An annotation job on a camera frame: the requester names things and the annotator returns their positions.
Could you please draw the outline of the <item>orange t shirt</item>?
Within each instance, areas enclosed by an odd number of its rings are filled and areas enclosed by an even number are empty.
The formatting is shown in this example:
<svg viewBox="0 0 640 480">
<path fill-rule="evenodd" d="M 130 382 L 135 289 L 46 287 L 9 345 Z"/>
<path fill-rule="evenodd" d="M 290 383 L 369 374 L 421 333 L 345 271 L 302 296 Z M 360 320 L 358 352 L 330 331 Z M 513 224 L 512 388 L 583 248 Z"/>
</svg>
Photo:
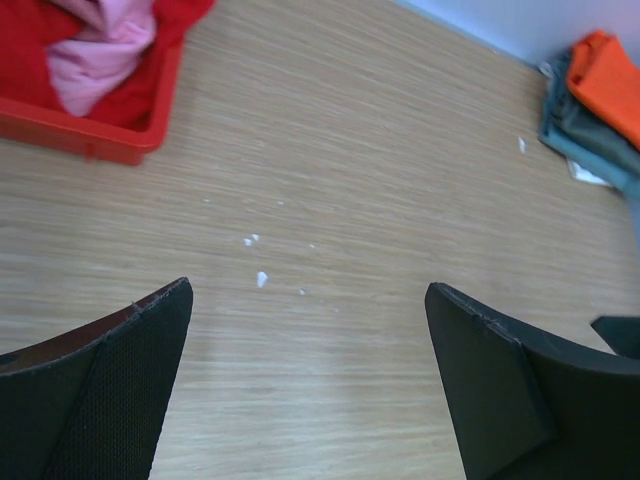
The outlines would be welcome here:
<svg viewBox="0 0 640 480">
<path fill-rule="evenodd" d="M 566 84 L 577 100 L 639 148 L 639 68 L 618 37 L 595 30 L 571 47 Z"/>
</svg>

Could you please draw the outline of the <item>folded grey t shirt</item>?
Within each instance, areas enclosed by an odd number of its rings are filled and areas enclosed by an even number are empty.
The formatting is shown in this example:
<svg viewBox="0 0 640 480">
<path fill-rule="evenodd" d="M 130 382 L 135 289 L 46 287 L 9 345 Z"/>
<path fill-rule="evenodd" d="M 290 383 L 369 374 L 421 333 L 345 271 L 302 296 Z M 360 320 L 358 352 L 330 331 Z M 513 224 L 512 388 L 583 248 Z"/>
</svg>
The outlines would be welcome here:
<svg viewBox="0 0 640 480">
<path fill-rule="evenodd" d="M 639 151 L 569 91 L 566 76 L 571 60 L 572 53 L 566 50 L 545 64 L 550 79 L 543 106 L 541 132 L 548 134 L 550 128 L 555 127 L 578 146 L 608 162 L 639 172 Z"/>
</svg>

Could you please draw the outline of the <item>light pink t shirt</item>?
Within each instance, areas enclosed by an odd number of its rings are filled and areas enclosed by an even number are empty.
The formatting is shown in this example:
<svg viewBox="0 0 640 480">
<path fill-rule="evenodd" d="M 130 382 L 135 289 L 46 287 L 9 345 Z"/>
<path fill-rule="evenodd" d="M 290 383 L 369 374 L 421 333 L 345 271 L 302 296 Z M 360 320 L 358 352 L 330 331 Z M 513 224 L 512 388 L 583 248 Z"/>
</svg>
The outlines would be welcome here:
<svg viewBox="0 0 640 480">
<path fill-rule="evenodd" d="M 47 48 L 50 80 L 67 113 L 82 117 L 138 66 L 156 35 L 145 0 L 56 1 L 85 26 Z"/>
</svg>

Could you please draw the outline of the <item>folded white t shirt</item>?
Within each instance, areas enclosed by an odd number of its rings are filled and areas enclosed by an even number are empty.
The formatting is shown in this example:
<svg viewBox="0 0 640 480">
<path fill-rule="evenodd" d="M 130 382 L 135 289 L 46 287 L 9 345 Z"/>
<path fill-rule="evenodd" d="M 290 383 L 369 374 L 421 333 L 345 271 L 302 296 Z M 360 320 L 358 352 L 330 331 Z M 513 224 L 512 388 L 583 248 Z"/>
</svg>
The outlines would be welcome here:
<svg viewBox="0 0 640 480">
<path fill-rule="evenodd" d="M 578 163 L 570 159 L 567 159 L 566 163 L 569 174 L 573 179 L 583 183 L 611 188 L 611 185 L 608 182 L 594 175 L 589 170 L 581 167 Z"/>
</svg>

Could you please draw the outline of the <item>red plastic bin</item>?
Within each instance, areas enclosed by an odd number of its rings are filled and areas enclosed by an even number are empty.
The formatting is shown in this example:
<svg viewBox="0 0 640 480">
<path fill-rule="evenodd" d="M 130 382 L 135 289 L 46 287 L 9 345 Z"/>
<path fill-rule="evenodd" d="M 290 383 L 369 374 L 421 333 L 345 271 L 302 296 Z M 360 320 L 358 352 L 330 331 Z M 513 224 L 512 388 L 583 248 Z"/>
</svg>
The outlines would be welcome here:
<svg viewBox="0 0 640 480">
<path fill-rule="evenodd" d="M 155 104 L 143 131 L 69 116 L 34 105 L 1 99 L 1 136 L 83 156 L 137 166 L 164 143 L 171 117 L 185 40 L 167 50 L 159 72 Z"/>
</svg>

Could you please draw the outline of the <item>folded blue t shirt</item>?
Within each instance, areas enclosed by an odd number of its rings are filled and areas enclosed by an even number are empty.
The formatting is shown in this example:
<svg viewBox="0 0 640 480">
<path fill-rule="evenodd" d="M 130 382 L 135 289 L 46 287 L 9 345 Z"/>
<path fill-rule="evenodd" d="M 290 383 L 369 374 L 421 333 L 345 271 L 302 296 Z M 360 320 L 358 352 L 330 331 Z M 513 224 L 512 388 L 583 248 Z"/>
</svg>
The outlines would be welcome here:
<svg viewBox="0 0 640 480">
<path fill-rule="evenodd" d="M 639 197 L 638 173 L 571 140 L 553 124 L 547 108 L 543 109 L 539 139 L 549 148 L 602 178 L 623 194 L 634 198 Z"/>
</svg>

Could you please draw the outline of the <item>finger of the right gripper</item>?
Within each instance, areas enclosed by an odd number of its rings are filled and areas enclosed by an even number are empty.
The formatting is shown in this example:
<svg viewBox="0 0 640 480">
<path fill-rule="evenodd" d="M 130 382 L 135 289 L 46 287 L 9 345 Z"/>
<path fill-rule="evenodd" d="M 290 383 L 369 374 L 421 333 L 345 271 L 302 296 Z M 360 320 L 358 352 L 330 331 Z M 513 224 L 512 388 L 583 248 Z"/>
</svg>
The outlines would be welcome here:
<svg viewBox="0 0 640 480">
<path fill-rule="evenodd" d="M 640 358 L 640 318 L 601 316 L 591 327 L 618 356 Z"/>
</svg>

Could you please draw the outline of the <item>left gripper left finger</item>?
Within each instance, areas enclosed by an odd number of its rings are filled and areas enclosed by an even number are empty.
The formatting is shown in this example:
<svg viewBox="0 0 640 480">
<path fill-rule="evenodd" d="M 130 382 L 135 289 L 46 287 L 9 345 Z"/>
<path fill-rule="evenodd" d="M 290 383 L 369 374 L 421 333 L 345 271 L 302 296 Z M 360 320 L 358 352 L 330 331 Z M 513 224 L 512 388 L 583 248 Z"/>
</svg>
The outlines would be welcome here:
<svg viewBox="0 0 640 480">
<path fill-rule="evenodd" d="M 4 479 L 146 479 L 193 306 L 179 278 L 1 357 Z"/>
</svg>

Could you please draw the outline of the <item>red t shirt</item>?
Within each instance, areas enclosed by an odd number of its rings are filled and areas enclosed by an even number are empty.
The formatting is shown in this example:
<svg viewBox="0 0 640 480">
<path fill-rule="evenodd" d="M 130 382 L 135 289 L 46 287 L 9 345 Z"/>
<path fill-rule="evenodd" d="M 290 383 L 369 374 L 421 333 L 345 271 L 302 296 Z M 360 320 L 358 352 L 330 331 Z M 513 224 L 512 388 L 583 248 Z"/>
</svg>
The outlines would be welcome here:
<svg viewBox="0 0 640 480">
<path fill-rule="evenodd" d="M 80 33 L 85 23 L 55 2 L 2 2 L 1 95 L 69 114 L 51 84 L 47 48 Z M 80 118 L 130 130 L 145 129 L 167 50 L 214 6 L 209 0 L 151 2 L 156 20 L 153 42 L 143 51 L 136 69 Z"/>
</svg>

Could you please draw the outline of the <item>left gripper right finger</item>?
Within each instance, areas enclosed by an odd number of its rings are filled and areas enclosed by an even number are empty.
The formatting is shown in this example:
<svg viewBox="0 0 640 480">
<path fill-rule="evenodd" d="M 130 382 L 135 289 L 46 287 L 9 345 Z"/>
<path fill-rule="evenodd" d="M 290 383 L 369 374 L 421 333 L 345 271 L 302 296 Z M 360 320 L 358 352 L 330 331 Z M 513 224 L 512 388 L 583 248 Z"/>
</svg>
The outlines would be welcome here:
<svg viewBox="0 0 640 480">
<path fill-rule="evenodd" d="M 635 479 L 639 358 L 506 316 L 444 283 L 425 310 L 469 479 Z"/>
</svg>

